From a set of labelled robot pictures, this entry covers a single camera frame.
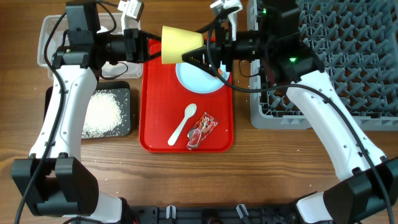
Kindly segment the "yellow plastic cup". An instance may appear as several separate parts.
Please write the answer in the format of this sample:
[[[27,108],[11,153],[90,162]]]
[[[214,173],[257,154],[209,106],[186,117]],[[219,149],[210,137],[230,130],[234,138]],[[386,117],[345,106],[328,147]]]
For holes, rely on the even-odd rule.
[[[182,55],[203,46],[201,33],[162,27],[161,59],[163,64],[182,63]]]

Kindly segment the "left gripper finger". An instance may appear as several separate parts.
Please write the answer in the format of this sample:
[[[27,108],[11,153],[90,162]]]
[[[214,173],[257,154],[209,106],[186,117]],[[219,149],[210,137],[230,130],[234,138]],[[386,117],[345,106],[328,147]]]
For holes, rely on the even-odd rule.
[[[158,51],[158,52],[156,52],[156,53],[154,53],[152,55],[146,55],[144,57],[144,61],[143,62],[144,63],[149,62],[149,61],[154,60],[154,59],[156,59],[156,58],[158,58],[160,56],[161,56],[161,51]]]
[[[155,35],[155,34],[151,34],[149,32],[143,31],[143,30],[141,30],[140,33],[141,33],[141,36],[144,39],[146,39],[146,40],[149,40],[149,39],[153,39],[153,40],[156,40],[156,41],[161,41],[162,40],[161,36],[158,36],[158,35]]]

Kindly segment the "red candy wrapper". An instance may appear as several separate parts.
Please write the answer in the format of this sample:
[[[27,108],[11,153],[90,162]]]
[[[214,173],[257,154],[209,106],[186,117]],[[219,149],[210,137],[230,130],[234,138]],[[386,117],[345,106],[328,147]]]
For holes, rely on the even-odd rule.
[[[205,112],[203,116],[194,124],[192,129],[188,132],[188,143],[186,148],[193,150],[197,148],[200,143],[214,130],[218,122],[214,117]]]

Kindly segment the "white napkin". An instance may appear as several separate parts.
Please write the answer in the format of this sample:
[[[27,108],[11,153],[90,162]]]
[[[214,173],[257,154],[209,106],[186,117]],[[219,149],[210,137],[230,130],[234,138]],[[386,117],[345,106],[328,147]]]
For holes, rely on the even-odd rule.
[[[105,26],[101,26],[101,29],[97,32],[97,34],[104,34],[104,35],[108,35],[110,33],[112,33],[113,29],[108,29]]]

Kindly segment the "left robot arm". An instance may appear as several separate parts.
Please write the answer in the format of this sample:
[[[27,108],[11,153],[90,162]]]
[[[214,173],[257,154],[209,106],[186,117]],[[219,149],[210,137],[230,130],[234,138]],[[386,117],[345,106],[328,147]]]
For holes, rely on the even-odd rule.
[[[63,42],[45,62],[53,88],[40,134],[29,156],[12,164],[12,179],[22,194],[21,207],[35,216],[67,217],[91,223],[137,223],[124,198],[100,192],[95,176],[81,163],[81,136],[87,107],[102,75],[103,65],[144,63],[153,35],[128,28],[139,20],[141,1],[121,1],[122,32],[102,31],[98,8],[106,1],[70,1],[61,19],[68,29]]]

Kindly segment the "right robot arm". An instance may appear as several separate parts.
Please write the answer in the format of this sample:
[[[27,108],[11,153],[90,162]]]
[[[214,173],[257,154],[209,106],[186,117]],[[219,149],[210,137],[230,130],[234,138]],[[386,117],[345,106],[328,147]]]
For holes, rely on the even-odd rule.
[[[300,9],[294,1],[266,1],[259,28],[240,32],[239,1],[215,1],[215,18],[200,29],[204,44],[182,60],[213,76],[238,59],[261,60],[275,88],[303,113],[324,145],[339,182],[292,204],[295,223],[360,223],[380,211],[393,217],[397,202],[397,160],[365,135],[333,88],[318,55],[300,40]]]

